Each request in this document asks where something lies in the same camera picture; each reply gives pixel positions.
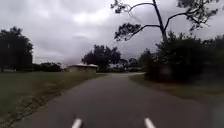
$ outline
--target roof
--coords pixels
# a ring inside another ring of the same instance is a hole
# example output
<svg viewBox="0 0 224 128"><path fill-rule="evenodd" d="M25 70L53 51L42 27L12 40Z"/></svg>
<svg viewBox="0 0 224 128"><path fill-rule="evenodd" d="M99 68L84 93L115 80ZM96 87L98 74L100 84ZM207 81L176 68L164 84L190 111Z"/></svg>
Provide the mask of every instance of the roof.
<svg viewBox="0 0 224 128"><path fill-rule="evenodd" d="M91 68L98 68L99 66L97 66L95 64L83 64L83 63L80 63L80 64L72 65L72 66L69 66L69 67L91 67Z"/></svg>

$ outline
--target building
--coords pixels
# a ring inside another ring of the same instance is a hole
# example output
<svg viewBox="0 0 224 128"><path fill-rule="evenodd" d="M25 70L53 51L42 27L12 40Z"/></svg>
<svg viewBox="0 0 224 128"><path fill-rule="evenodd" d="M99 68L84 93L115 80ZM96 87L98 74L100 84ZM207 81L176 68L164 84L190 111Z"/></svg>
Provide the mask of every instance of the building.
<svg viewBox="0 0 224 128"><path fill-rule="evenodd" d="M75 71L93 71L96 72L98 70L99 66L94 65L94 64L76 64L69 66L67 70L69 72L75 72Z"/></svg>

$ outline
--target gray cloud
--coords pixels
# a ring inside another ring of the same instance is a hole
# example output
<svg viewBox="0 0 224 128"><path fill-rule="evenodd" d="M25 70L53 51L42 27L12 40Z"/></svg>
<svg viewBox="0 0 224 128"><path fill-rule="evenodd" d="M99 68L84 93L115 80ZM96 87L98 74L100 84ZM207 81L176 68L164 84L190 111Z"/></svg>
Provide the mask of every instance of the gray cloud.
<svg viewBox="0 0 224 128"><path fill-rule="evenodd" d="M124 0L130 4L139 0ZM124 22L157 24L154 10L148 6L134 10L133 14L116 15L110 9L113 0L0 0L0 28L18 26L34 44L34 62L55 61L78 63L94 44L118 46L125 56L138 56L144 49L155 51L160 41L160 31L147 28L130 41L116 43L114 32ZM183 11L176 0L158 0L163 19ZM209 21L211 27L195 31L201 38L223 34L224 20L220 12ZM175 32L188 32L190 24L178 17L170 24Z"/></svg>

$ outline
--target road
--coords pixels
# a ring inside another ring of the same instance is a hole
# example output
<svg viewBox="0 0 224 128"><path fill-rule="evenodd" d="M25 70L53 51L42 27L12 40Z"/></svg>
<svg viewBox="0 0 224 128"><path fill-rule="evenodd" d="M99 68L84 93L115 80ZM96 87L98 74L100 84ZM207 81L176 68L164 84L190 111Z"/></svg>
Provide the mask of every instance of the road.
<svg viewBox="0 0 224 128"><path fill-rule="evenodd" d="M17 128L71 128L75 118L84 128L145 128L149 117L156 128L210 128L209 108L182 100L110 74L89 80L51 100Z"/></svg>

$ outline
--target grass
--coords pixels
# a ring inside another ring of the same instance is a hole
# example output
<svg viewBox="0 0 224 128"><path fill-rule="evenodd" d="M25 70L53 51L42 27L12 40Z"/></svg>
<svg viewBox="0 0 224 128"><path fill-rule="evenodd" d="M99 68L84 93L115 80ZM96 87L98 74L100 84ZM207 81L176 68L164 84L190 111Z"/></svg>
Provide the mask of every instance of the grass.
<svg viewBox="0 0 224 128"><path fill-rule="evenodd" d="M86 72L0 74L0 126L10 127L61 92L91 78Z"/></svg>
<svg viewBox="0 0 224 128"><path fill-rule="evenodd" d="M130 76L130 79L139 84L146 85L182 99L200 100L209 96L224 94L224 85L221 80L198 80L195 83L180 85L148 81L144 79L143 75Z"/></svg>

